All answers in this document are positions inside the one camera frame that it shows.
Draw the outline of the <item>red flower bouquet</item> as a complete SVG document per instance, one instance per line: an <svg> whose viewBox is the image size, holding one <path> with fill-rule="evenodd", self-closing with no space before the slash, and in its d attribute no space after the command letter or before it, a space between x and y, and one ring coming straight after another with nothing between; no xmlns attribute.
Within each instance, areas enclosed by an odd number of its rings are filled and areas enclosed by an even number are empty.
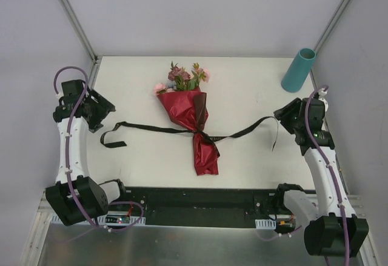
<svg viewBox="0 0 388 266"><path fill-rule="evenodd" d="M208 82L210 73L198 63L188 72L175 63L170 64L168 83L157 84L155 95L164 107L170 121L193 134L193 166L198 176L217 175L219 151L204 133L209 116L207 94L200 89Z"/></svg>

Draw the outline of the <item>black ribbon gold lettering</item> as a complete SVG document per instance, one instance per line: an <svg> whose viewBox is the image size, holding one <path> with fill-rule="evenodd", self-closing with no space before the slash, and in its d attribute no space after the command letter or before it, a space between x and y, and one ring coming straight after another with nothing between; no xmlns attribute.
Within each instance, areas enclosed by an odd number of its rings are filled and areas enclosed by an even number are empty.
<svg viewBox="0 0 388 266"><path fill-rule="evenodd" d="M202 130L198 130L198 129L197 130L188 130L188 129L178 130L175 128L164 128L164 127L155 127L155 126L151 126L151 125L131 124L131 123L124 121L124 122L116 123L112 130L104 132L100 137L100 143L106 148L126 147L127 144L124 141L105 142L105 140L104 140L108 133L117 131L121 127L126 127L126 128L135 128L135 129L139 129L139 130L153 131L153 132L158 132L158 133L168 133L168 134L180 134L180 133L191 133L193 135L201 134L204 137L204 140L206 142L214 144L218 141L222 141L222 140L228 139L228 138L229 139L241 138L241 137L251 133L252 131L254 131L259 125L261 125L267 119L274 119L276 121L276 136L275 136L275 140L274 140L273 145L272 145L272 150L273 150L275 148L275 145L276 145L276 142L278 139L278 131L279 131L279 123L278 123L278 120L274 116L265 116L263 118L260 118L251 126L245 128L237 133L229 135L229 136L209 136L207 133L204 133Z"/></svg>

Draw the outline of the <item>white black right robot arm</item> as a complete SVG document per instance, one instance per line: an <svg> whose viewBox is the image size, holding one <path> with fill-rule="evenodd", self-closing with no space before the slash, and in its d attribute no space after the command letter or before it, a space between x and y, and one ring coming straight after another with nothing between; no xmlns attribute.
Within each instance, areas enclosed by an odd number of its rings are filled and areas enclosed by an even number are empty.
<svg viewBox="0 0 388 266"><path fill-rule="evenodd" d="M311 256L355 257L369 233L349 202L336 164L335 144L323 130L325 105L319 99L296 98L276 110L274 117L299 145L315 186L313 204L296 184L280 184L270 204L279 214L289 211L304 231L304 245Z"/></svg>

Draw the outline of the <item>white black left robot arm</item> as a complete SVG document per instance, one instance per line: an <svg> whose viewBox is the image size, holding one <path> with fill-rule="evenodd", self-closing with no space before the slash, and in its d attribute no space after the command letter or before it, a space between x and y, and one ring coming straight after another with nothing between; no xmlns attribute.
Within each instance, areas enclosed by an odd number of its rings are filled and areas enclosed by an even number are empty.
<svg viewBox="0 0 388 266"><path fill-rule="evenodd" d="M87 166L87 136L102 128L101 122L115 106L81 79L65 81L61 87L63 95L53 113L60 136L59 171L45 196L61 222L70 226L104 216L109 206L125 209L128 196L119 179L98 184Z"/></svg>

